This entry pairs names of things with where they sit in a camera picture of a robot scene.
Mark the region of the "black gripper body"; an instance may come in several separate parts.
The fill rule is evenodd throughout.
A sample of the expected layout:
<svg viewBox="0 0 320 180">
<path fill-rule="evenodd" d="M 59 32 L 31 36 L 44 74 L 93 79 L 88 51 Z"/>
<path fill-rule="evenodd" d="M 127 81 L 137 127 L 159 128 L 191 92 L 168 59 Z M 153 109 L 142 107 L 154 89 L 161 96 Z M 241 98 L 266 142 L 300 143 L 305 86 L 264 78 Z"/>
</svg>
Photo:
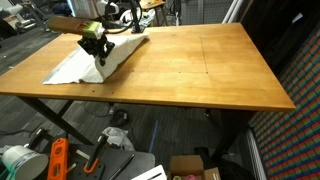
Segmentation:
<svg viewBox="0 0 320 180">
<path fill-rule="evenodd" d="M 78 44 L 80 43 L 86 43 L 90 47 L 94 48 L 96 51 L 96 56 L 98 56 L 98 49 L 102 48 L 103 46 L 107 47 L 109 50 L 109 53 L 112 51 L 112 49 L 115 47 L 115 44 L 113 42 L 110 42 L 107 40 L 107 37 L 103 35 L 100 39 L 97 38 L 90 38 L 90 37 L 82 37 L 81 40 L 78 41 Z"/>
</svg>

